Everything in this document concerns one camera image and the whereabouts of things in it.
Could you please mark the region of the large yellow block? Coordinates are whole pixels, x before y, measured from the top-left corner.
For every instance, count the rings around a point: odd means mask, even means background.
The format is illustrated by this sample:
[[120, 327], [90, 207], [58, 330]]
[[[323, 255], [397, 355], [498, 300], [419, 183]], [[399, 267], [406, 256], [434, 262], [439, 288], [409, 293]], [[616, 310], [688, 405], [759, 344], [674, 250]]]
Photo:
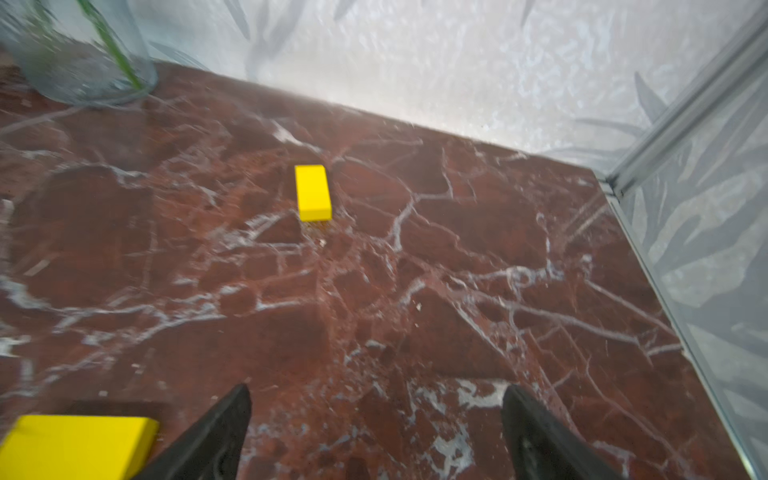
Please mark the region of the large yellow block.
[[130, 479], [158, 430], [146, 417], [24, 415], [1, 444], [1, 477]]

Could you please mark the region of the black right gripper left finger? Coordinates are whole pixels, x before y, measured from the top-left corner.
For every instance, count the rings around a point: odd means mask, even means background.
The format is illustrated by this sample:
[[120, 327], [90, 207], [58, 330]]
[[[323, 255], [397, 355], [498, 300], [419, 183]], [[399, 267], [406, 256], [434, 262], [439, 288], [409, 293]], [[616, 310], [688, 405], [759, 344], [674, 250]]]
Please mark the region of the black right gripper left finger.
[[134, 479], [235, 479], [251, 415], [249, 389], [237, 384]]

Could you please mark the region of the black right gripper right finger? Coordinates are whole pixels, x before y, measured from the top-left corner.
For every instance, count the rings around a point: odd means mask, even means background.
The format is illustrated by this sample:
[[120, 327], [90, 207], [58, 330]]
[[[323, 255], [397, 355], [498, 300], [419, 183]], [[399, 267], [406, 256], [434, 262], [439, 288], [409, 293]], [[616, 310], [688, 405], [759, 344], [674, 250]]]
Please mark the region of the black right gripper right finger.
[[520, 386], [505, 389], [502, 434], [518, 479], [621, 477]]

